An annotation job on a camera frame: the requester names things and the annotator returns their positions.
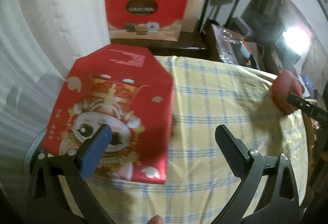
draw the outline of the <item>bright light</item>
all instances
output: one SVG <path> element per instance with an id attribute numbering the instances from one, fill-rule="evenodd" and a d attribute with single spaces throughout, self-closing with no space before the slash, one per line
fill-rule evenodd
<path id="1" fill-rule="evenodd" d="M 282 35 L 287 45 L 299 55 L 310 47 L 311 39 L 300 27 L 291 27 Z"/>

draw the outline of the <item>plaid tablecloth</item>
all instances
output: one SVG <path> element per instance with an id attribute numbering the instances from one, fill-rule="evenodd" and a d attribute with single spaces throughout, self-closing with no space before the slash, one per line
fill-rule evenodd
<path id="1" fill-rule="evenodd" d="M 211 222 L 240 180 L 227 165 L 215 139 L 225 124 L 232 134 L 263 155 L 289 155 L 300 202 L 307 182 L 307 145 L 301 112 L 283 115 L 272 103 L 274 75 L 191 58 L 157 57 L 175 81 L 174 117 L 165 185 L 103 178 L 87 179 L 116 223 L 147 223 L 159 214 L 165 223 Z M 254 211 L 262 179 L 247 214 Z M 64 191 L 78 212 L 67 184 Z"/>

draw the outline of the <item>red box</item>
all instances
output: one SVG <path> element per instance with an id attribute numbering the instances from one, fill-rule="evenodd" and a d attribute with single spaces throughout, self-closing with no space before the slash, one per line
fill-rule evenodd
<path id="1" fill-rule="evenodd" d="M 177 41 L 188 0 L 105 0 L 110 38 Z"/>
<path id="2" fill-rule="evenodd" d="M 76 60 L 55 103 L 43 149 L 78 149 L 101 124 L 113 138 L 96 173 L 164 184 L 173 79 L 147 48 L 111 44 Z"/>

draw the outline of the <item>white curtain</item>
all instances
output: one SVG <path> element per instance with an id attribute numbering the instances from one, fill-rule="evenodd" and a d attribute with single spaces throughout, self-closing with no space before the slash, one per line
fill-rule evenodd
<path id="1" fill-rule="evenodd" d="M 76 58 L 107 44 L 104 0 L 0 0 L 0 182 L 21 214 L 27 150 Z"/>

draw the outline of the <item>red round object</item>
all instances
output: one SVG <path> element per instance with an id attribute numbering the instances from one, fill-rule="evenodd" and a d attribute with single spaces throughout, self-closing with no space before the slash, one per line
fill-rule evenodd
<path id="1" fill-rule="evenodd" d="M 287 103 L 291 94 L 302 97 L 302 87 L 289 70 L 283 70 L 272 84 L 272 101 L 286 115 L 292 114 L 297 108 Z"/>

